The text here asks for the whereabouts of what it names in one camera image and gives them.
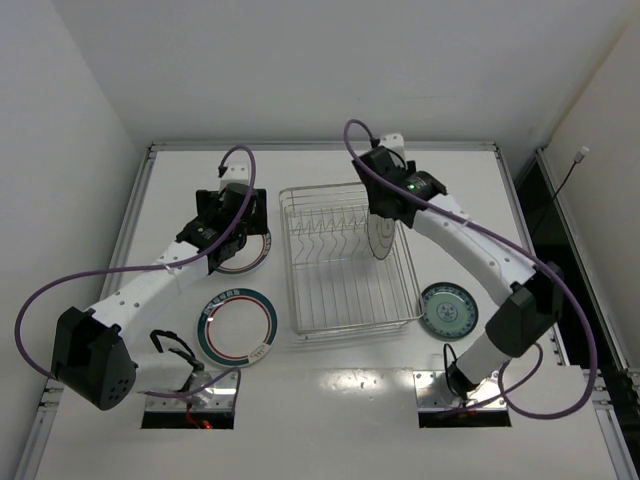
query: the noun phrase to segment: plate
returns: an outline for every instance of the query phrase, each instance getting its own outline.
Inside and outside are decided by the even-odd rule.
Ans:
[[[478,305],[471,294],[454,283],[436,283],[422,291],[421,323],[440,337],[458,339],[478,324]]]
[[[276,337],[278,318],[259,292],[234,288],[214,297],[198,320],[198,343],[225,367],[243,367],[264,357]]]
[[[267,258],[271,251],[271,233],[266,235],[251,235],[247,237],[247,244],[220,265],[216,272],[224,275],[240,275],[255,270]]]
[[[396,222],[392,218],[382,218],[379,215],[368,214],[367,238],[373,256],[378,260],[384,260],[393,247],[393,238],[396,233]]]

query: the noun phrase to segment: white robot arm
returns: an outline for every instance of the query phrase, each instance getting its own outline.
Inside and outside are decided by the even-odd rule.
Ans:
[[[213,251],[182,264],[212,246],[231,224],[248,189],[248,164],[221,171],[218,191],[196,192],[198,215],[158,257],[158,269],[138,275],[111,296],[58,319],[51,372],[101,410],[113,408],[131,391],[189,388],[204,366],[179,349],[133,355],[137,336],[182,291],[211,274],[242,249],[248,235],[268,233],[266,191],[254,189],[231,234]]]
[[[442,183],[426,172],[416,171],[415,162],[404,159],[402,135],[383,136],[380,144],[360,160],[412,195],[468,218]],[[464,224],[420,209],[373,180],[355,162],[353,165],[367,189],[371,214],[400,220],[433,240],[480,282],[498,306],[483,335],[447,369],[452,390],[465,398],[505,362],[523,355],[556,322],[560,294],[528,259]]]

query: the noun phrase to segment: wall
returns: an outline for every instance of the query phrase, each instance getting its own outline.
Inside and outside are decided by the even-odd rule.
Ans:
[[[588,252],[614,328],[640,367],[640,18],[626,29],[553,135],[547,150],[557,186],[575,152],[590,153],[560,194]]]
[[[138,161],[49,0],[9,0],[0,14],[0,478],[11,478],[44,380],[22,361],[13,323],[44,283],[106,266]],[[46,294],[26,319],[29,351],[48,366],[55,321],[96,299],[102,279]]]
[[[422,140],[495,140],[513,170],[631,0],[53,0],[141,145],[338,139],[358,116]]]

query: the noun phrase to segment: table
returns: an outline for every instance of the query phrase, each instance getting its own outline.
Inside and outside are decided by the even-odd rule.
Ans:
[[[523,244],[526,238],[504,166],[490,145],[408,144],[418,169],[447,185],[472,219]],[[217,185],[224,150],[160,147],[142,168],[114,262],[148,263],[195,214],[196,189]],[[591,405],[554,422],[511,413],[512,427],[418,428],[412,369],[441,369],[442,342],[418,322],[394,335],[305,344],[290,328],[278,194],[288,187],[356,181],[336,146],[256,149],[257,186],[268,191],[273,244],[264,265],[234,278],[214,273],[171,303],[151,328],[171,329],[196,345],[200,311],[232,287],[255,289],[273,303],[280,328],[269,354],[243,372],[233,430],[141,430],[144,397],[130,395],[99,412],[65,390],[38,473],[69,478],[616,478]],[[421,288],[457,283],[476,299],[479,325],[455,342],[464,351],[496,310],[480,284],[429,240],[407,232]],[[113,278],[106,288],[133,276]],[[543,368],[514,401],[552,411],[584,388],[577,367],[557,365],[558,346],[541,339]],[[151,352],[141,335],[136,351]],[[507,383],[534,363],[530,352],[509,368]],[[361,387],[362,376],[377,375]]]

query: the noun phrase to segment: wire dish rack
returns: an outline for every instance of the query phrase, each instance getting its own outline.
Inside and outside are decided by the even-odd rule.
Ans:
[[[397,328],[422,315],[403,227],[377,260],[361,183],[280,192],[292,327],[305,338]]]

